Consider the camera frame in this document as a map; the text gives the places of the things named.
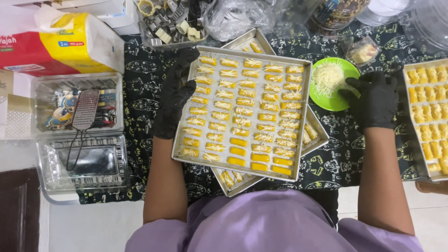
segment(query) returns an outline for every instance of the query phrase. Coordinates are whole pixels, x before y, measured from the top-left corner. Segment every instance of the person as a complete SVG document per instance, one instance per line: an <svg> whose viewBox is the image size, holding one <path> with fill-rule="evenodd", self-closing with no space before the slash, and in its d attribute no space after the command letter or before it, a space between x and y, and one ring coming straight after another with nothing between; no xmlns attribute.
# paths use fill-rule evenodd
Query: person
<svg viewBox="0 0 448 252"><path fill-rule="evenodd" d="M196 87L195 81L182 86L181 73L198 56L194 49L182 53L163 83L153 124L143 226L128 240L125 251L422 251L396 157L392 120L397 80L383 72L346 79L360 92L359 99L348 90L339 91L366 138L358 220L344 218L336 230L321 205L289 189L233 199L202 198L188 207L182 166L170 153L182 108Z"/></svg>

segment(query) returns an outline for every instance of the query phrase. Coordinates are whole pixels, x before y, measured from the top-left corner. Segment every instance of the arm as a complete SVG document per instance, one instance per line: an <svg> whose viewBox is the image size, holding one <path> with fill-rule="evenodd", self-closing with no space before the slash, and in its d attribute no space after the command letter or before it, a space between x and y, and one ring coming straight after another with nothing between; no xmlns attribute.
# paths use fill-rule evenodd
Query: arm
<svg viewBox="0 0 448 252"><path fill-rule="evenodd" d="M395 149L393 117L397 111L397 80L383 72L347 78L347 84L360 92L339 94L350 104L359 131L366 138L358 195L358 219L390 232L414 235Z"/></svg>
<svg viewBox="0 0 448 252"><path fill-rule="evenodd" d="M196 90L194 80L182 85L181 74L198 57L196 49L183 51L162 84L152 130L154 137L143 207L144 224L159 219L187 221L188 196L184 173L181 163L171 158L171 150L182 109Z"/></svg>
<svg viewBox="0 0 448 252"><path fill-rule="evenodd" d="M188 197L182 165L171 158L173 139L153 138L143 223L158 219L187 222Z"/></svg>
<svg viewBox="0 0 448 252"><path fill-rule="evenodd" d="M392 129L364 130L366 152L358 195L358 220L390 232L414 234Z"/></svg>

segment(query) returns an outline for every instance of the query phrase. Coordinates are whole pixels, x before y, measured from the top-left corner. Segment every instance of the tablecloth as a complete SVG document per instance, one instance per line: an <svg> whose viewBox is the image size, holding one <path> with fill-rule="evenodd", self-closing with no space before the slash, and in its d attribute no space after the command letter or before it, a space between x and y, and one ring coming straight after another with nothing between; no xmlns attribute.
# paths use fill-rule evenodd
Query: tablecloth
<svg viewBox="0 0 448 252"><path fill-rule="evenodd" d="M415 38L404 34L399 22L379 27L365 26L354 21L339 34L362 38L370 36L381 47L382 52L369 65L359 68L361 74L391 69L394 62L409 64L446 57L426 52L425 47L413 45ZM337 40L311 34L304 30L291 39L266 36L277 55L306 59L313 62L326 57L341 57L344 54ZM125 40L125 74L123 83L125 108L125 136L129 159L131 188L128 191L110 193L80 193L80 203L105 203L112 201L136 201L144 199L145 184L151 164L151 127L159 107L161 84L167 70L176 61L178 51L158 52L145 47L140 35L122 36ZM223 43L211 38L208 46L220 47ZM348 110L331 112L309 100L310 106L330 135L325 146L301 159L299 178L296 182L264 179L244 192L290 188L294 190L316 188L339 188L359 184L363 162L365 139L357 132L355 120ZM407 118L401 112L396 115L396 152L403 180L417 178L416 167L409 137L406 133ZM221 188L210 167L183 164L189 203L204 196L221 195Z"/></svg>

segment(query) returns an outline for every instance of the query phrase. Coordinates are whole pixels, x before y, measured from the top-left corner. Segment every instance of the green bowl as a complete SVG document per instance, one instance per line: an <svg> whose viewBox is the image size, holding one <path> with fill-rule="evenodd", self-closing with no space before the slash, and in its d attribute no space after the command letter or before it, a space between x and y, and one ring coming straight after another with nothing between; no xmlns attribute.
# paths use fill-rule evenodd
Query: green bowl
<svg viewBox="0 0 448 252"><path fill-rule="evenodd" d="M330 57L330 58L325 58L325 59L319 60L318 62L316 62L316 64L313 65L313 70L318 65L327 63L327 62L339 64L341 66L342 70L344 71L344 78L348 78L348 77L359 78L359 76L361 76L359 74L358 69L356 69L356 67L352 63L350 63L344 59L336 58L336 57ZM331 97L325 97L325 96L317 93L317 91L314 88L314 84L311 83L310 97L314 103L316 103L319 107L326 109L326 110L341 111L341 110L350 108L347 101L344 98L342 98L342 96L339 95L339 93L337 92L338 90L339 89L336 89L332 93Z"/></svg>

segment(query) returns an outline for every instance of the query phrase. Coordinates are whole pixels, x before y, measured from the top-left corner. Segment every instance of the black glove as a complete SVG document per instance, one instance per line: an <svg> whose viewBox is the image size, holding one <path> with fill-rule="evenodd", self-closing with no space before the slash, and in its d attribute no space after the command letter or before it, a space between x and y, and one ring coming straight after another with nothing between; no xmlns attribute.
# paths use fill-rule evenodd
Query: black glove
<svg viewBox="0 0 448 252"><path fill-rule="evenodd" d="M185 67L189 66L199 57L197 49L185 50L179 59L172 65L162 83L160 105L155 115L153 135L162 139L172 139L176 132L177 124L182 117L182 109L187 100L196 90L196 82L188 81L182 86L181 74Z"/></svg>
<svg viewBox="0 0 448 252"><path fill-rule="evenodd" d="M361 93L358 99L350 90L338 91L349 103L359 132L363 133L368 127L393 129L393 117L398 106L396 78L386 78L384 72L371 72L361 75L359 79L347 78L345 82Z"/></svg>

